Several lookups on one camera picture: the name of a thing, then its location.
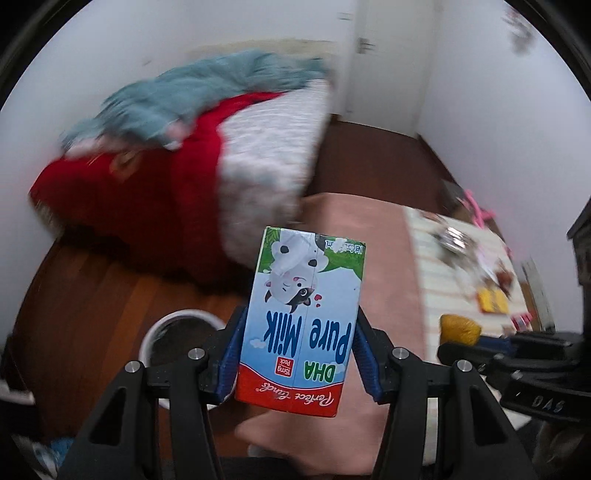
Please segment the dark brown floor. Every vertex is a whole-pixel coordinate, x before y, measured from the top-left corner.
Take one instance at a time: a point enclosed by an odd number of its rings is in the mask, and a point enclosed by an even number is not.
[[[334,123],[321,148],[309,193],[338,192],[439,211],[444,175],[417,140],[360,125]],[[227,320],[245,299],[248,281],[204,291],[124,266],[95,246],[55,244],[23,302],[14,356],[34,392],[49,438],[76,434],[101,392],[128,360],[137,357],[148,328],[179,309],[203,309]],[[221,455],[246,453],[233,436],[256,413],[236,402],[212,415]],[[162,419],[165,433],[167,415]],[[164,435],[163,455],[170,457]]]

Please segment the yellow sponge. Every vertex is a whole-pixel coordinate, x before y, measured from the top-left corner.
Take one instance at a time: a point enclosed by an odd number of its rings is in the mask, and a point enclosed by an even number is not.
[[[441,315],[439,318],[441,335],[439,343],[458,342],[464,345],[475,345],[482,332],[482,327],[474,320],[460,315]]]
[[[507,297],[500,288],[480,288],[477,297],[484,313],[509,313]]]

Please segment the milk box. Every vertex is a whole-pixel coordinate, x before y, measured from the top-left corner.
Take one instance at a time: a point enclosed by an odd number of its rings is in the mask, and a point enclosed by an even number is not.
[[[238,400],[336,415],[364,260],[361,242],[266,228],[246,318]]]

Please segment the mattress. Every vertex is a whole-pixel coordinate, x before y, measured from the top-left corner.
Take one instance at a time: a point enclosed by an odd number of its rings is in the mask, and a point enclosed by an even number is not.
[[[254,269],[265,227],[296,219],[330,111],[328,81],[312,80],[221,124],[220,233],[229,258]]]

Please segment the red label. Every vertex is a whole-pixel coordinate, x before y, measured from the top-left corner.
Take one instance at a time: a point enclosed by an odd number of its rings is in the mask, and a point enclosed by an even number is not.
[[[252,368],[240,364],[236,399],[273,410],[317,417],[334,417],[342,390],[342,383],[320,388],[286,387],[272,382]]]
[[[275,373],[277,375],[283,375],[284,377],[290,377],[293,366],[293,358],[283,358],[282,356],[278,356],[277,364],[275,365]]]

